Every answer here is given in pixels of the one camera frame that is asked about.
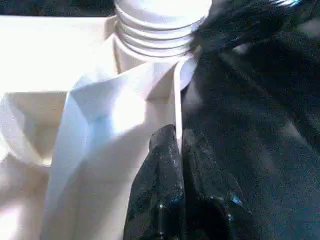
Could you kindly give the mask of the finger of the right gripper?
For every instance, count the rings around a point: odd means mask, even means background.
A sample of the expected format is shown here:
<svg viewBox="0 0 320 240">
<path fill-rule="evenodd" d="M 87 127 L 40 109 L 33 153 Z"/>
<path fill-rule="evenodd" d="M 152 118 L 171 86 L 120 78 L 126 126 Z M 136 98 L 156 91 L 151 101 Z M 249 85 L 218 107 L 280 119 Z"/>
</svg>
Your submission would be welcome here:
<svg viewBox="0 0 320 240">
<path fill-rule="evenodd" d="M 269 39 L 319 15 L 318 0 L 214 0 L 193 42 L 203 52 L 222 52 Z"/>
</svg>

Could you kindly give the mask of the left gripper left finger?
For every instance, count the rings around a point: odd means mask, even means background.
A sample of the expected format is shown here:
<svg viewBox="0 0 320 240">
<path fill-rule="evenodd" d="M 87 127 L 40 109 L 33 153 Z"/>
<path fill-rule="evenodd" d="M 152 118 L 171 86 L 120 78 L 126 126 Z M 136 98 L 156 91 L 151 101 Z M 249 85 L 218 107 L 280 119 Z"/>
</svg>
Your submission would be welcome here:
<svg viewBox="0 0 320 240">
<path fill-rule="evenodd" d="M 149 152 L 131 185 L 125 240 L 183 240 L 185 186 L 174 125 L 151 135 Z"/>
</svg>

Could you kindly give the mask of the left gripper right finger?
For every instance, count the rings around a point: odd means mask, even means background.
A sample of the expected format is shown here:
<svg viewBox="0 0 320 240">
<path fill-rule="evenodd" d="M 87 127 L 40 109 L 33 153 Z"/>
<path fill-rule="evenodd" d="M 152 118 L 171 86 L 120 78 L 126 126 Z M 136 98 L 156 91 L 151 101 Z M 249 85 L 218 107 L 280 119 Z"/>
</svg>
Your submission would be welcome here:
<svg viewBox="0 0 320 240">
<path fill-rule="evenodd" d="M 204 136 L 182 134 L 182 168 L 189 240 L 258 240 L 253 214 L 236 178 Z"/>
</svg>

